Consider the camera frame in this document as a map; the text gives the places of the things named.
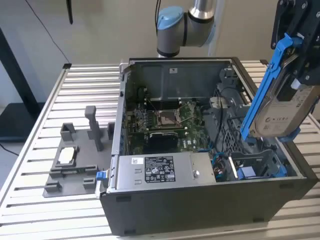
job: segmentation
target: warning label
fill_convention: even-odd
[[[175,166],[173,156],[151,156],[144,158],[145,182],[175,182]]]

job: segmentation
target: aluminum slat table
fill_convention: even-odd
[[[242,64],[259,85],[267,67],[260,61],[242,61]],[[119,65],[72,65],[62,71],[0,192],[0,240],[119,238],[112,235],[100,201],[94,194],[42,197],[60,142],[62,123],[73,122],[76,129],[88,129],[88,120],[84,118],[87,105],[96,106],[96,119],[101,127],[114,122],[119,74]],[[311,115],[302,123],[301,133],[294,142],[320,178],[320,125]],[[154,240],[320,239],[320,183],[301,200],[288,202],[268,223],[160,233],[131,239],[151,237]]]

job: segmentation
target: cable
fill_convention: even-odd
[[[1,143],[0,143],[0,147],[3,148],[3,150],[7,151],[8,153],[11,153],[11,154],[14,154],[14,155],[16,155],[16,156],[19,156],[19,154],[15,153],[15,152],[13,152],[13,151],[10,151],[10,150],[8,150],[8,149],[6,149]]]
[[[158,20],[159,20],[160,5],[161,5],[161,0],[156,0],[155,13],[154,13],[154,24],[155,24],[156,35],[158,35]]]
[[[219,151],[218,148],[217,148],[217,141],[218,141],[221,129],[222,129],[223,118],[224,118],[224,109],[223,109],[223,106],[222,106],[221,94],[220,93],[218,93],[218,94],[219,94],[219,100],[220,100],[220,121],[219,121],[218,133],[215,136],[215,139],[214,139],[214,142],[213,142],[214,149],[216,150],[217,153],[222,152],[222,151]]]
[[[231,86],[227,86],[225,88],[223,88],[221,91],[220,91],[220,94],[222,94],[222,92],[226,89],[233,89],[233,90],[236,90],[238,92],[238,90],[235,88],[235,87],[231,87]]]
[[[46,28],[46,26],[44,25],[44,23],[40,20],[40,18],[38,17],[38,15],[36,14],[35,10],[32,8],[32,6],[30,5],[30,3],[28,2],[28,0],[24,0],[26,2],[26,4],[28,4],[29,8],[31,9],[31,11],[33,12],[33,14],[35,15],[35,17],[39,20],[39,22],[42,24],[42,26],[44,27],[44,29],[46,30],[46,32],[48,33],[49,37],[51,38],[53,44],[59,49],[59,51],[62,53],[62,55],[64,56],[65,60],[68,62],[68,64],[70,63],[70,61],[68,60],[68,58],[66,57],[66,55],[64,54],[64,52],[61,50],[61,48],[56,44],[55,40],[53,39],[53,37],[51,36],[50,32],[48,31],[48,29]]]

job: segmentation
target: screw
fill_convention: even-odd
[[[194,170],[194,171],[193,171],[193,177],[194,177],[195,179],[197,179],[197,178],[199,177],[199,175],[200,175],[200,172],[199,172],[198,170]]]

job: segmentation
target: white wall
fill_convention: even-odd
[[[222,1],[224,10],[213,55],[269,61],[273,54],[270,44],[278,0]]]
[[[120,63],[130,57],[157,55],[156,0],[73,0],[73,25],[65,0],[28,1],[74,64]],[[192,2],[163,0],[161,8],[178,5],[187,10]],[[66,60],[24,0],[1,0],[0,26],[36,99],[45,101]],[[180,52],[201,57],[207,56],[208,48],[189,47]],[[12,91],[4,85],[0,95]],[[20,99],[12,94],[6,102]]]
[[[69,24],[65,0],[28,1],[74,64],[156,56],[156,0],[74,0],[73,25]],[[215,55],[268,60],[276,1],[225,0]],[[162,0],[161,8],[178,5],[188,10],[192,3]],[[44,102],[66,60],[24,0],[1,0],[0,26],[36,99]],[[182,47],[180,51],[181,57],[207,54],[208,47]],[[0,106],[21,101],[10,81],[1,83]]]
[[[14,84],[11,82],[3,64],[0,61],[0,108],[6,107],[15,100],[17,103],[22,102]]]

